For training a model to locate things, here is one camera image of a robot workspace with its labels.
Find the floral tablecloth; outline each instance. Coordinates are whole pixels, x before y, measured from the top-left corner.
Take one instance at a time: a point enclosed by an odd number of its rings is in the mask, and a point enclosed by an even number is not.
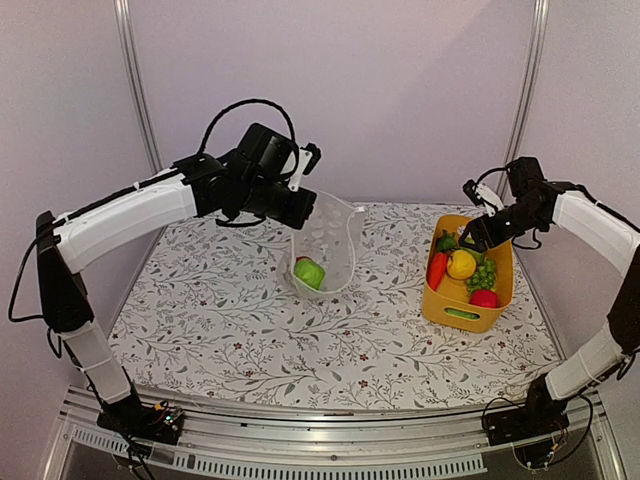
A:
[[[437,219],[471,207],[366,204],[356,280],[339,297],[296,297],[277,275],[289,232],[211,219],[167,228],[111,332],[138,384],[273,405],[449,408],[505,395],[558,354],[519,265],[512,305],[487,333],[425,320]]]

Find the yellow plastic basket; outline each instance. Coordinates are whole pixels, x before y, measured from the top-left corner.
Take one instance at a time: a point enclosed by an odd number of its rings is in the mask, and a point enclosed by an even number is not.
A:
[[[442,231],[456,232],[456,238],[459,238],[460,230],[462,230],[460,227],[464,228],[471,220],[471,218],[462,215],[445,215],[438,220],[431,241],[427,271],[431,265],[431,259],[436,254],[436,242],[442,236]],[[432,322],[473,333],[489,330],[513,299],[513,249],[511,242],[489,250],[486,257],[495,260],[498,267],[496,293],[500,300],[499,308],[470,305],[464,280],[454,280],[445,274],[437,292],[431,289],[426,281],[427,277],[425,277],[422,315]]]

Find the yellow lemon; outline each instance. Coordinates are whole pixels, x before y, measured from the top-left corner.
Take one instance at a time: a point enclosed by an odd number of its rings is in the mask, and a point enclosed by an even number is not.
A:
[[[456,280],[465,280],[476,271],[476,260],[469,252],[456,250],[447,262],[447,273]]]

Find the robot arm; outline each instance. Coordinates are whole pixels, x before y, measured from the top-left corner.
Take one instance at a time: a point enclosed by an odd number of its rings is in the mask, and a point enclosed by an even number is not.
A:
[[[485,251],[527,230],[548,231],[555,224],[603,255],[624,278],[603,328],[573,356],[530,385],[524,421],[535,430],[529,433],[539,434],[546,433],[539,429],[560,415],[569,399],[626,368],[640,346],[640,233],[626,219],[599,205],[584,187],[545,180],[535,158],[511,162],[507,175],[515,203],[471,221],[461,245]],[[474,187],[470,181],[464,190],[476,205],[485,204],[489,210],[483,190]]]
[[[93,322],[80,272],[145,233],[218,210],[230,221],[250,212],[261,220],[269,217],[300,229],[316,194],[298,184],[319,159],[320,150],[314,145],[299,149],[278,133],[253,124],[239,146],[218,159],[207,154],[188,157],[80,210],[57,218],[51,212],[38,217],[43,317],[99,397],[100,426],[129,437],[175,444],[182,419],[180,412],[164,409],[160,422],[154,407],[141,404],[100,326]]]

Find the white wall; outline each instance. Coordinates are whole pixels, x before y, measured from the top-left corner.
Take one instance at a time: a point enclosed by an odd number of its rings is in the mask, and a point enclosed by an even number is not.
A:
[[[113,1],[0,3],[0,306],[6,312],[36,216],[73,210],[150,174],[135,121]],[[90,300],[108,324],[148,245],[90,267]],[[35,265],[18,314],[40,311]],[[41,321],[0,321],[0,478],[36,478],[70,381]]]
[[[585,184],[640,224],[640,3],[551,2],[531,115],[520,154],[549,179]],[[621,279],[580,240],[553,230],[524,255],[567,353],[602,326]],[[640,368],[602,397],[630,479],[640,478]]]
[[[165,164],[247,97],[292,115],[323,159],[306,181],[354,200],[466,202],[461,179],[500,164],[518,102],[533,1],[132,2],[141,75]],[[244,107],[218,155],[261,120]]]

